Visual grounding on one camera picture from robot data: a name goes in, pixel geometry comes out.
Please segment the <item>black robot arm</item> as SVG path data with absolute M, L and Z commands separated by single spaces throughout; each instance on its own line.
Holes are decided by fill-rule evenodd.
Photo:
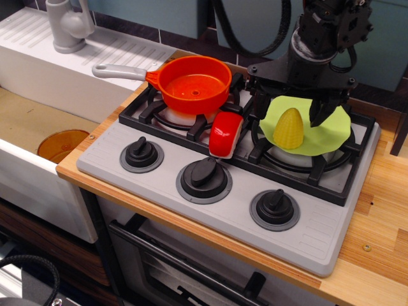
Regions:
M 264 119 L 278 96 L 311 99 L 309 121 L 321 125 L 357 86 L 355 44 L 373 30 L 370 1 L 304 1 L 285 54 L 250 66 L 254 114 Z

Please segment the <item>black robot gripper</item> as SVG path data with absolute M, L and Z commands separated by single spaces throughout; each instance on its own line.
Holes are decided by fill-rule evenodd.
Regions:
M 355 78 L 331 69 L 336 50 L 315 53 L 302 41 L 299 30 L 294 30 L 288 51 L 278 59 L 247 68 L 247 89 L 254 94 L 254 114 L 266 117 L 271 96 L 285 94 L 312 98 L 323 94 L 344 96 L 357 86 Z M 309 120 L 312 128 L 320 126 L 340 105 L 333 96 L 312 100 Z

